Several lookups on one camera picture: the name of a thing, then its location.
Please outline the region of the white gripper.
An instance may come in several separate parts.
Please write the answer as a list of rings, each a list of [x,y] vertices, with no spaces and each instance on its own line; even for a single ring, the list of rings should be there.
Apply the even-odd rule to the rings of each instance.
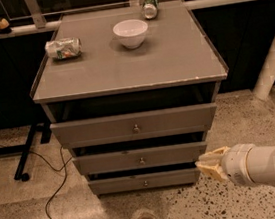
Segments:
[[[217,181],[231,180],[238,186],[255,186],[247,170],[248,153],[254,148],[253,144],[239,144],[209,151],[198,157],[196,167],[204,175]]]

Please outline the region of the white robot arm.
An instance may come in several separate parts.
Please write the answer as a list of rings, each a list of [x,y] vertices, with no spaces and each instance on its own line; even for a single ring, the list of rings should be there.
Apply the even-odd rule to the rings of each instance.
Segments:
[[[275,187],[275,146],[250,143],[224,146],[202,154],[195,165],[204,175],[220,182]]]

